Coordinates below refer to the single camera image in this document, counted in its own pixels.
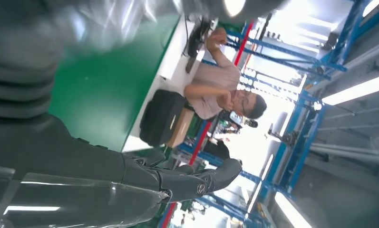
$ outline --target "man's hair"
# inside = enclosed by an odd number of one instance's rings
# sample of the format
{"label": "man's hair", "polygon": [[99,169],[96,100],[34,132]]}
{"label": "man's hair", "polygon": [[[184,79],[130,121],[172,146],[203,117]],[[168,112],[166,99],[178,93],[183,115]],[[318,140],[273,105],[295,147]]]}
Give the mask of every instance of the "man's hair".
{"label": "man's hair", "polygon": [[264,98],[261,95],[257,94],[255,106],[246,117],[250,119],[258,119],[259,117],[262,116],[263,112],[265,112],[266,108],[267,108],[267,105]]}

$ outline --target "equipment on shelf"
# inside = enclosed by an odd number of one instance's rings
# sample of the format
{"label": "equipment on shelf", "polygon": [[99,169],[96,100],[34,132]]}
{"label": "equipment on shelf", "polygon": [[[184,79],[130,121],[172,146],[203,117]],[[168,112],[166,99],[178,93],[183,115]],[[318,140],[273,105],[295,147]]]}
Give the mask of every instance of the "equipment on shelf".
{"label": "equipment on shelf", "polygon": [[150,146],[168,142],[178,123],[186,99],[179,93],[157,90],[140,122],[140,139]]}
{"label": "equipment on shelf", "polygon": [[297,141],[297,137],[299,136],[299,133],[296,131],[292,131],[290,133],[285,133],[283,136],[280,136],[277,132],[272,132],[273,130],[273,124],[271,124],[271,127],[268,130],[268,135],[273,136],[283,143],[285,143],[287,146],[293,147],[294,144]]}

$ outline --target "red beam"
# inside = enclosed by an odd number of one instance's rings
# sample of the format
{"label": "red beam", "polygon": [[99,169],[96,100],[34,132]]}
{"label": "red beam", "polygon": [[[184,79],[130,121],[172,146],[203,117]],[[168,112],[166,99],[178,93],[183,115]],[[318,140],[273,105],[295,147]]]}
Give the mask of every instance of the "red beam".
{"label": "red beam", "polygon": [[[196,144],[196,147],[195,147],[195,150],[194,150],[194,153],[192,154],[192,158],[191,160],[189,161],[189,165],[193,165],[194,162],[195,162],[195,159],[196,157],[198,156],[200,150],[201,150],[201,147],[202,147],[202,144],[203,144],[203,141],[204,139],[206,138],[206,135],[207,135],[207,132],[209,131],[209,128],[210,126],[212,125],[211,122],[207,122],[202,134],[201,134],[201,137],[198,141],[198,143]],[[162,228],[167,228],[168,226],[168,223],[170,222],[171,220],[171,217],[173,216],[173,212],[174,212],[174,209],[176,207],[176,203],[172,203],[170,205],[170,208],[168,209],[168,212],[167,212],[167,215],[163,221],[163,224],[162,224]]]}
{"label": "red beam", "polygon": [[238,50],[237,58],[235,58],[235,61],[234,61],[234,65],[236,66],[238,66],[238,62],[240,62],[241,55],[244,52],[245,44],[247,43],[252,27],[253,27],[253,22],[249,24],[247,31],[245,33],[245,36],[243,37],[243,42],[241,43],[240,49]]}

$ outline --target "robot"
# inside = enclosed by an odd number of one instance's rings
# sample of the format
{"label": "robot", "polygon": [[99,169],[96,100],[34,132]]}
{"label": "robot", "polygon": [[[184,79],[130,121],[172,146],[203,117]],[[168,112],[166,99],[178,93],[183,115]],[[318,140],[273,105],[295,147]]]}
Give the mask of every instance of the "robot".
{"label": "robot", "polygon": [[[86,4],[93,9],[100,2],[0,1],[0,227],[129,227],[151,219],[161,203],[225,188],[242,170],[235,159],[216,170],[159,169],[163,155],[157,151],[142,157],[91,145],[73,138],[48,113],[63,48],[54,36],[64,32],[51,27],[50,19],[66,7]],[[230,18],[227,10],[212,7],[222,1],[189,0],[180,7],[170,0],[137,2],[153,3],[156,13],[172,9],[177,14],[181,8],[185,14]],[[246,4],[256,6],[252,15],[258,17],[280,3]],[[240,13],[232,18],[249,17]],[[32,25],[36,20],[42,20],[40,29]]]}

